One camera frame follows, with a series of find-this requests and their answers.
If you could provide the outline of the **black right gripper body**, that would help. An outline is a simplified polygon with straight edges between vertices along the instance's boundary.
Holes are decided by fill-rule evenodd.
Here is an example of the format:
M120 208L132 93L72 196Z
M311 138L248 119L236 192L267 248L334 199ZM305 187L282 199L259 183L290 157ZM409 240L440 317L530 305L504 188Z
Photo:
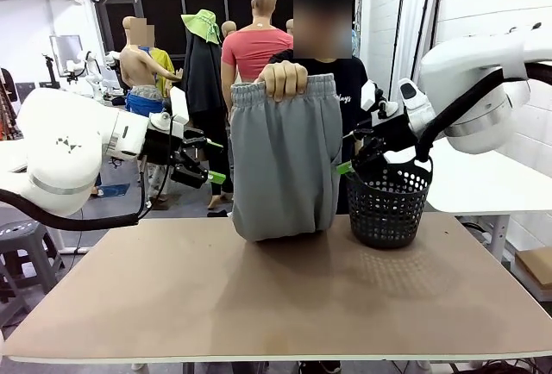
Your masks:
M377 141L377 154L388 151L400 152L417 144L417 137L413 133L410 120L405 113L380 118L379 112L374 111L373 136Z

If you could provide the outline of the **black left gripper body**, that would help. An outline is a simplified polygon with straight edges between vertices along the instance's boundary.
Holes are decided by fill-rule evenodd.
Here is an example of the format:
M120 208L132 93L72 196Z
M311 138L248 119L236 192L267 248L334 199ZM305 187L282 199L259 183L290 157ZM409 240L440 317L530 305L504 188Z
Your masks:
M173 168L173 176L186 176L189 169L186 165L184 140L189 127L176 126L171 133L149 126L142 147L142 155L148 163Z

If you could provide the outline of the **person's right hand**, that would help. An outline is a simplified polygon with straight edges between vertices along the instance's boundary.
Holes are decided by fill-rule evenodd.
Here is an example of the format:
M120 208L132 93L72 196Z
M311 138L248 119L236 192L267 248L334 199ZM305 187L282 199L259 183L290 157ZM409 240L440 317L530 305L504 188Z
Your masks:
M266 94L275 102L281 102L306 92L308 72L302 65L284 60L266 65L254 82L263 83Z

